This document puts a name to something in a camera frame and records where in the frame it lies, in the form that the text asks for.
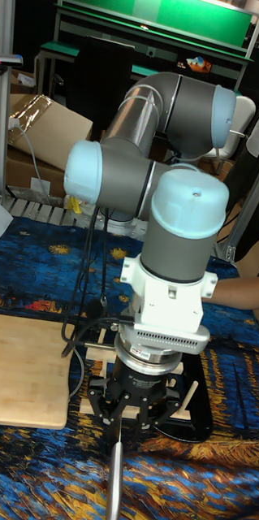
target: black chair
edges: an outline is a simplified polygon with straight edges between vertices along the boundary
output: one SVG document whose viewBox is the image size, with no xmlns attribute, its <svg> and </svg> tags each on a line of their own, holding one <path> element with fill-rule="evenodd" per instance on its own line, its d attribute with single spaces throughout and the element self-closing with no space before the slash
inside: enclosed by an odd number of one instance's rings
<svg viewBox="0 0 259 520">
<path fill-rule="evenodd" d="M 99 140 L 130 85 L 134 47 L 86 37 L 67 74 L 67 108 L 93 121 Z"/>
</svg>

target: robotic arm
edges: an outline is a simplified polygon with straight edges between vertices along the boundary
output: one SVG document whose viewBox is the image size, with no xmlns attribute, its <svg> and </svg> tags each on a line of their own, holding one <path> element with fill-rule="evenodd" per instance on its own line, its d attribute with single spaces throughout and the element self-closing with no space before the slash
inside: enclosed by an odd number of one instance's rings
<svg viewBox="0 0 259 520">
<path fill-rule="evenodd" d="M 186 160 L 221 148 L 234 109 L 230 90 L 157 74 L 129 90 L 101 144 L 76 143 L 67 162 L 67 194 L 149 221 L 141 254 L 123 262 L 121 281 L 133 289 L 125 314 L 132 320 L 124 320 L 115 336 L 113 374 L 92 379 L 88 388 L 93 411 L 110 425 L 113 439 L 110 520 L 119 517 L 124 408 L 138 408 L 137 430 L 160 427 L 186 408 L 187 396 L 181 406 L 169 377 L 182 355 L 199 354 L 209 341 L 201 297 L 211 297 L 217 282 L 205 269 L 228 199 L 223 183 L 194 166 L 150 161 L 150 146 L 159 131 Z"/>
</svg>

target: black cable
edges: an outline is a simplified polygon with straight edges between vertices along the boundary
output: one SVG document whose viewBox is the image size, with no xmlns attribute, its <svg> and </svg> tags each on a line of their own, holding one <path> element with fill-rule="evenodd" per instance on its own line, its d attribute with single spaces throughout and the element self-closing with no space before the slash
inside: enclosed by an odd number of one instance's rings
<svg viewBox="0 0 259 520">
<path fill-rule="evenodd" d="M 91 267 L 93 265 L 93 263 L 96 262 L 96 260 L 97 260 L 97 257 L 98 257 L 98 254 L 99 254 L 100 242 L 101 242 L 101 237 L 99 238 L 99 241 L 98 241 L 98 244 L 97 244 L 97 252 L 96 252 L 95 256 L 93 257 L 93 260 L 89 261 L 88 267 Z M 80 278 L 80 289 L 81 289 L 81 284 L 83 282 L 84 277 L 85 277 L 85 271 L 83 272 L 83 274 L 82 274 L 82 276 Z"/>
<path fill-rule="evenodd" d="M 93 230 L 94 230 L 94 225 L 92 227 L 92 230 L 91 230 L 90 235 L 89 235 L 89 240 L 88 240 L 87 263 L 86 263 L 85 272 L 84 272 L 84 275 L 85 275 L 85 278 L 84 278 L 84 288 L 82 289 L 82 296 L 81 296 L 81 301 L 80 301 L 80 308 L 79 308 L 79 312 L 78 312 L 78 318 L 81 318 L 81 313 L 82 313 L 83 308 L 84 308 L 84 299 L 85 299 L 87 288 L 88 288 L 88 275 L 89 275 L 90 257 L 91 257 L 91 253 L 92 253 Z"/>
<path fill-rule="evenodd" d="M 223 242 L 226 238 L 228 238 L 230 235 L 227 235 L 227 236 L 224 236 L 223 238 L 221 238 L 220 240 L 217 240 L 217 244 L 219 244 L 219 242 Z"/>
<path fill-rule="evenodd" d="M 6 184 L 6 191 L 11 195 L 12 198 L 16 198 L 15 194 L 11 191 L 10 187 Z"/>
<path fill-rule="evenodd" d="M 134 324 L 134 318 L 132 316 L 123 316 L 122 314 L 120 316 L 111 316 L 107 318 L 94 318 L 90 319 L 77 333 L 74 340 L 70 340 L 67 343 L 67 346 L 63 350 L 61 357 L 65 358 L 68 356 L 68 354 L 77 346 L 77 344 L 80 342 L 82 336 L 87 332 L 90 328 L 92 328 L 94 325 L 98 325 L 99 323 L 106 323 L 107 325 L 111 323 L 124 323 L 126 325 L 133 325 Z"/>
<path fill-rule="evenodd" d="M 104 222 L 104 242 L 103 242 L 103 265 L 102 265 L 102 274 L 101 274 L 101 303 L 105 303 L 106 301 L 106 255 L 107 255 L 107 234 L 108 234 L 108 222 L 109 222 L 109 210 L 106 208 L 105 210 L 105 222 Z"/>
<path fill-rule="evenodd" d="M 68 356 L 68 354 L 75 348 L 75 346 L 77 345 L 77 343 L 79 343 L 80 339 L 82 338 L 82 336 L 84 335 L 84 333 L 86 331 L 88 331 L 90 328 L 92 328 L 94 325 L 97 325 L 98 323 L 115 323 L 115 322 L 118 322 L 119 319 L 114 317 L 114 318 L 95 318 L 95 319 L 90 319 L 77 333 L 76 333 L 76 337 L 74 338 L 74 340 L 71 338 L 68 342 L 67 342 L 67 346 L 65 347 L 65 349 L 63 350 L 62 354 L 61 354 L 61 357 L 62 358 L 65 358 L 66 356 Z"/>
<path fill-rule="evenodd" d="M 76 299 L 77 290 L 78 290 L 78 288 L 80 286 L 80 278 L 81 278 L 81 275 L 82 275 L 82 271 L 84 269 L 84 261 L 85 261 L 85 256 L 86 256 L 86 252 L 87 252 L 87 248 L 88 248 L 88 242 L 90 240 L 90 236 L 91 236 L 91 234 L 93 232 L 93 229 L 95 227 L 98 211 L 99 211 L 99 208 L 96 207 L 94 212 L 93 212 L 93 215 L 91 217 L 89 226 L 88 226 L 88 232 L 87 232 L 87 236 L 85 238 L 84 249 L 83 249 L 82 257 L 81 257 L 81 260 L 80 260 L 80 268 L 79 268 L 79 271 L 78 271 L 78 274 L 77 274 L 77 277 L 76 277 L 75 287 L 73 289 L 71 300 L 70 300 L 70 302 L 68 304 L 68 307 L 67 307 L 67 312 L 65 313 L 65 316 L 64 316 L 63 326 L 62 326 L 62 330 L 61 330 L 61 336 L 63 338 L 63 341 L 66 341 L 67 343 L 69 341 L 71 341 L 71 338 L 74 336 L 75 330 L 76 330 L 76 326 L 75 326 L 74 330 L 73 330 L 73 332 L 71 334 L 71 337 L 68 338 L 66 336 L 66 327 L 67 327 L 68 319 L 69 319 L 69 316 L 70 316 L 70 313 L 71 313 L 72 306 L 73 306 L 73 304 L 75 302 L 75 299 Z"/>
<path fill-rule="evenodd" d="M 223 226 L 221 227 L 221 229 L 223 229 L 225 226 L 228 226 L 229 224 L 231 224 L 232 222 L 234 222 L 234 220 L 240 215 L 240 212 L 237 213 L 237 215 L 235 217 L 233 217 L 231 220 L 227 220 Z"/>
</svg>

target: metal frame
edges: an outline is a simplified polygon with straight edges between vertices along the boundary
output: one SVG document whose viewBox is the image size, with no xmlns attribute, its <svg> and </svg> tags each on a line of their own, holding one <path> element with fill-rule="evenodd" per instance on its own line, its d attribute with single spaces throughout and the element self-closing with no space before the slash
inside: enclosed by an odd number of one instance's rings
<svg viewBox="0 0 259 520">
<path fill-rule="evenodd" d="M 259 174 L 254 182 L 254 185 L 247 197 L 246 202 L 238 219 L 235 221 L 235 226 L 232 228 L 228 239 L 220 244 L 216 244 L 216 254 L 220 258 L 224 258 L 228 262 L 234 262 L 235 259 L 235 248 L 239 243 L 241 236 L 243 235 L 250 219 L 253 216 L 257 205 L 259 204 Z"/>
<path fill-rule="evenodd" d="M 12 54 L 15 0 L 0 0 L 0 54 Z M 11 90 L 11 68 L 0 76 L 0 204 L 6 186 L 7 132 Z"/>
</svg>

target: metal rod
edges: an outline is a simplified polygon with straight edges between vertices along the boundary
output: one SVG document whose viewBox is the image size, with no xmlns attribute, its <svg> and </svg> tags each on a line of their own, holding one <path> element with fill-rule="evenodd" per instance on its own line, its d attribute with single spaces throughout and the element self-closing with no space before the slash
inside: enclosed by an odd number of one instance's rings
<svg viewBox="0 0 259 520">
<path fill-rule="evenodd" d="M 86 349 L 114 350 L 114 347 L 110 344 L 93 343 L 92 341 L 85 341 L 84 347 Z"/>
<path fill-rule="evenodd" d="M 240 215 L 235 221 L 235 226 L 232 228 L 228 239 L 222 244 L 222 256 L 228 260 L 233 261 L 235 258 L 235 248 L 239 243 L 250 219 L 253 216 L 255 209 L 259 203 L 259 174 L 255 180 L 253 187 L 243 205 Z"/>
<path fill-rule="evenodd" d="M 121 421 L 119 419 L 119 439 L 114 444 L 110 460 L 110 473 L 106 501 L 106 520 L 119 520 L 123 491 L 123 444 L 121 442 Z"/>
<path fill-rule="evenodd" d="M 12 54 L 15 26 L 15 0 L 0 0 L 0 54 Z M 11 68 L 0 76 L 0 204 L 6 185 L 6 156 Z"/>
</svg>

